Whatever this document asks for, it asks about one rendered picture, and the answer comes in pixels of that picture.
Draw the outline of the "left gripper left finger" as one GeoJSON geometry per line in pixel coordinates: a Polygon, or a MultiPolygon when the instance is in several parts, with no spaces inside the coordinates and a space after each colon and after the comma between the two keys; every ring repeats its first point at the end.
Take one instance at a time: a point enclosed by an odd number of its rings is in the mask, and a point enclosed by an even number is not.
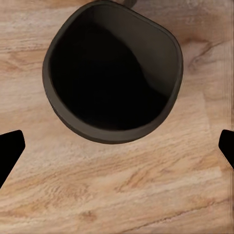
{"type": "Polygon", "coordinates": [[[21,130],[0,135],[0,188],[25,149],[21,130]]]}

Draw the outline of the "cauldron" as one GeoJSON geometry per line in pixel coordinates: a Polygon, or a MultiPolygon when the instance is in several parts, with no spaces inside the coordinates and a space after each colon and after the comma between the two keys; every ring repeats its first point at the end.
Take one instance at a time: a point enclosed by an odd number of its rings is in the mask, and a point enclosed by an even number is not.
{"type": "Polygon", "coordinates": [[[165,27],[114,1],[76,10],[53,38],[42,81],[59,119],[103,144],[147,136],[171,112],[184,60],[165,27]]]}

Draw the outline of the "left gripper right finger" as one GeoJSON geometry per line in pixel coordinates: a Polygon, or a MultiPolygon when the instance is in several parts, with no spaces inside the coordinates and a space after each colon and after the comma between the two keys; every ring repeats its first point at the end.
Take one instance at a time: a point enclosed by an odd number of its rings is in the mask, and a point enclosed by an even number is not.
{"type": "Polygon", "coordinates": [[[223,130],[218,146],[234,169],[234,132],[223,130]]]}

